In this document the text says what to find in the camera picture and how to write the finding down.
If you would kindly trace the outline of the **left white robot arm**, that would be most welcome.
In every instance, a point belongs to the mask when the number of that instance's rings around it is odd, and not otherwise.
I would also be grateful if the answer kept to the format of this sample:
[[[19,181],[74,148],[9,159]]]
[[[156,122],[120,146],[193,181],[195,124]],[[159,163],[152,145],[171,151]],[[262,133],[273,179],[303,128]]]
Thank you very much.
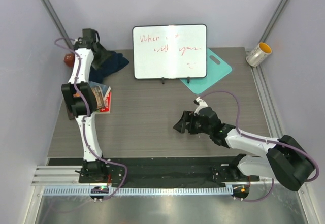
[[[89,85],[92,63],[102,57],[99,33],[92,28],[82,30],[82,36],[71,39],[75,61],[69,81],[61,86],[61,92],[74,116],[83,145],[83,163],[78,171],[81,177],[102,183],[109,176],[95,128],[95,112],[99,103]]]

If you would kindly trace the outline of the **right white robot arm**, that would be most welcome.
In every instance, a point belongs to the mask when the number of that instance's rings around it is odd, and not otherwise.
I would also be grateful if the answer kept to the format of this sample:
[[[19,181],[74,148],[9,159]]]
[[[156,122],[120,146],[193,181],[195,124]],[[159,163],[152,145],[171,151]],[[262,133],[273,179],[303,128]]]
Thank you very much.
[[[243,150],[243,154],[228,163],[228,176],[224,176],[226,180],[267,177],[277,180],[291,191],[298,191],[316,171],[316,164],[307,157],[293,137],[261,138],[239,131],[234,125],[221,122],[210,107],[184,111],[173,128],[182,134],[204,133],[218,146]]]

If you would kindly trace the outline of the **white whiteboard with red writing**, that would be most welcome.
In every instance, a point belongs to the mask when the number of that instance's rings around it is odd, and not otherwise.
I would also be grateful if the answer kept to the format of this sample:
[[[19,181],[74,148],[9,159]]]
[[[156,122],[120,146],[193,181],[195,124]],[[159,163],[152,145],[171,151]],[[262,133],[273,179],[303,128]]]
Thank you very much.
[[[207,76],[205,24],[135,26],[132,38],[136,79]]]

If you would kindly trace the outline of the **blue nineteen eighty-four book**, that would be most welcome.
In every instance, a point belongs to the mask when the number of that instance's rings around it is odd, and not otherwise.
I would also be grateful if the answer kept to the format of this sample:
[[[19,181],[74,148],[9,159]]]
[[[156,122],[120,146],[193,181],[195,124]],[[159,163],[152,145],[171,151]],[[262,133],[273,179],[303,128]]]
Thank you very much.
[[[101,84],[101,83],[89,81],[89,85],[90,85],[91,88],[94,88],[94,87],[98,86],[101,89],[102,93],[106,93],[106,91],[108,90],[108,86],[106,86],[104,84]]]

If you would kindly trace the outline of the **dark orange cover book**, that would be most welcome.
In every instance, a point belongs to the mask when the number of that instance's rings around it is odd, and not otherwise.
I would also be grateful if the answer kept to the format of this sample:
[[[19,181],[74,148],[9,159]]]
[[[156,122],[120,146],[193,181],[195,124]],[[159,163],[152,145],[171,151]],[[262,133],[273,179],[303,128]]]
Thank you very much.
[[[88,83],[80,83],[77,84],[77,88],[85,97],[90,114],[105,105],[101,89],[98,86],[91,88]],[[87,115],[86,103],[83,101],[80,93],[75,90],[73,84],[63,84],[61,86],[61,92],[63,94],[66,106],[73,116],[78,117]]]

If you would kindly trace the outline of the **red paperback book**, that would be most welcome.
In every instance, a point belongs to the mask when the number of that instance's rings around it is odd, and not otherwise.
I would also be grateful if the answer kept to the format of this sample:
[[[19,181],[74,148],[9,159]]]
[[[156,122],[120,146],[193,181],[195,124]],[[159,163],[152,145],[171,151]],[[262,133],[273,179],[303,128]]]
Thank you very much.
[[[106,91],[104,95],[104,104],[105,106],[97,110],[97,113],[99,114],[110,114],[111,112],[111,87],[108,87],[108,90]]]

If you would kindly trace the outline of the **dark blue t shirt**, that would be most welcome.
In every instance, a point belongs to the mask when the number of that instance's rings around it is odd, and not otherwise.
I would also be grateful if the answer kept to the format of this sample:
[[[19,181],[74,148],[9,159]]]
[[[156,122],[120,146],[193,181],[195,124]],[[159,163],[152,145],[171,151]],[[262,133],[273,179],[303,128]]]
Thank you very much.
[[[129,61],[123,56],[122,53],[112,51],[112,55],[106,59],[97,70],[91,67],[89,81],[102,83],[106,77],[120,71],[128,64]]]

